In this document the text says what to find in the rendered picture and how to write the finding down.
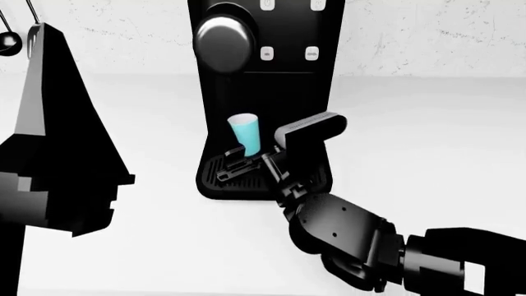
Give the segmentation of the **black coffee machine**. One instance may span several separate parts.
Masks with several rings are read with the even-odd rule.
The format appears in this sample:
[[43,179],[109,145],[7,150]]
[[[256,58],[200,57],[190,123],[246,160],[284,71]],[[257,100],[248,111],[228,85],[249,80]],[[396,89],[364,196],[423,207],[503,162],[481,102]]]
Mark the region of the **black coffee machine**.
[[[346,0],[326,0],[322,12],[310,0],[275,0],[264,12],[260,0],[187,0],[192,33],[205,10],[218,2],[245,7],[258,25],[254,54],[237,73],[219,74],[197,60],[207,137],[202,157],[224,154],[238,141],[228,118],[253,113],[259,118],[261,150],[272,150],[278,127],[327,110]],[[262,61],[260,48],[271,46],[272,61]],[[305,59],[305,48],[317,46],[317,61]]]

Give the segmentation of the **hanging silver fork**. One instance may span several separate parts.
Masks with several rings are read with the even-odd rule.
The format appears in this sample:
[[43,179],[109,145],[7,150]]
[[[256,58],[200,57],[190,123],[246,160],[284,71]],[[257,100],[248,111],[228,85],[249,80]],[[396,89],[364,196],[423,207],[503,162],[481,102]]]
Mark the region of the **hanging silver fork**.
[[31,0],[25,0],[25,1],[26,1],[26,4],[27,4],[28,8],[30,9],[30,13],[33,16],[33,19],[35,21],[35,23],[30,27],[30,29],[28,31],[27,40],[26,40],[26,43],[27,43],[27,57],[31,58],[32,53],[33,53],[33,49],[34,49],[34,46],[35,46],[35,43],[36,43],[37,34],[39,32],[39,29],[40,29],[40,21],[39,21],[38,14],[36,13],[35,8],[34,8],[34,6],[32,4],[32,1]]

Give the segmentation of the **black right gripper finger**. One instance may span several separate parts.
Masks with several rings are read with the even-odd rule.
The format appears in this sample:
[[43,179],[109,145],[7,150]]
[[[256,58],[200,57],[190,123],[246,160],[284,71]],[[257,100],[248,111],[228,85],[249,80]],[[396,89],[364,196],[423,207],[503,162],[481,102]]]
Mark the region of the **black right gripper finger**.
[[225,164],[236,164],[245,159],[245,147],[239,146],[224,152]]
[[254,169],[259,169],[260,166],[260,162],[253,160],[244,160],[241,162],[229,164],[224,169],[221,169],[216,173],[216,178],[219,182],[227,182],[230,179],[239,177],[247,172],[251,172]]

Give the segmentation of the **hanging black ladle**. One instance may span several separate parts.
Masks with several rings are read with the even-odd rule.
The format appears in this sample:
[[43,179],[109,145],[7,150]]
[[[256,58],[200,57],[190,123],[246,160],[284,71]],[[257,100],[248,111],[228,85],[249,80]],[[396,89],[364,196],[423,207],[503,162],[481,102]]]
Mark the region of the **hanging black ladle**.
[[0,56],[16,56],[22,49],[21,37],[9,26],[6,17],[0,10],[0,19],[7,31],[0,33]]

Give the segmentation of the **cyan mug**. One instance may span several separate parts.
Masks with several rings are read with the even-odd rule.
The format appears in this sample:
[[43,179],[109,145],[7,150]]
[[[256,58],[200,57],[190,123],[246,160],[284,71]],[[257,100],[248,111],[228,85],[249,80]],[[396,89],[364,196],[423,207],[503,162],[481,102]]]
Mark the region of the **cyan mug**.
[[259,118],[253,113],[240,113],[228,118],[238,143],[245,147],[245,156],[252,157],[261,149]]

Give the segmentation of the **black grooved drip tray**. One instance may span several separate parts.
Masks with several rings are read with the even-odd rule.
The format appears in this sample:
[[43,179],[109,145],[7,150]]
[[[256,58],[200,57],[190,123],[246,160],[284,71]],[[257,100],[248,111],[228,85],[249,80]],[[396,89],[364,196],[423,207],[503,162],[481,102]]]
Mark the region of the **black grooved drip tray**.
[[[245,157],[244,160],[260,162],[259,169],[254,169],[227,182],[219,182],[216,173],[228,164],[224,163],[224,154],[203,156],[196,173],[196,185],[199,192],[209,199],[219,200],[258,200],[269,201],[273,194],[269,189],[261,156]],[[288,155],[288,159],[297,167],[298,172],[309,174],[313,181],[313,192],[328,192],[332,187],[332,174],[327,155],[323,150],[321,155],[300,156]]]

